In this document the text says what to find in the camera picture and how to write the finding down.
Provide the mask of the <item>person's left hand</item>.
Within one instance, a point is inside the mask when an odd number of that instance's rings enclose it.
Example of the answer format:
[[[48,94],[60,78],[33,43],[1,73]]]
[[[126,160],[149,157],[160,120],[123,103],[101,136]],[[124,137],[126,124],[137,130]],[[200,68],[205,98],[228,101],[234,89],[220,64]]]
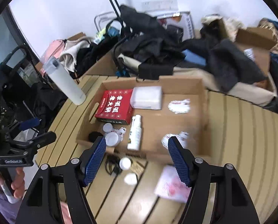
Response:
[[[13,195],[16,199],[20,199],[24,195],[24,170],[22,167],[16,168],[16,176],[11,184],[11,188],[14,191]],[[0,188],[4,184],[4,178],[0,173]]]

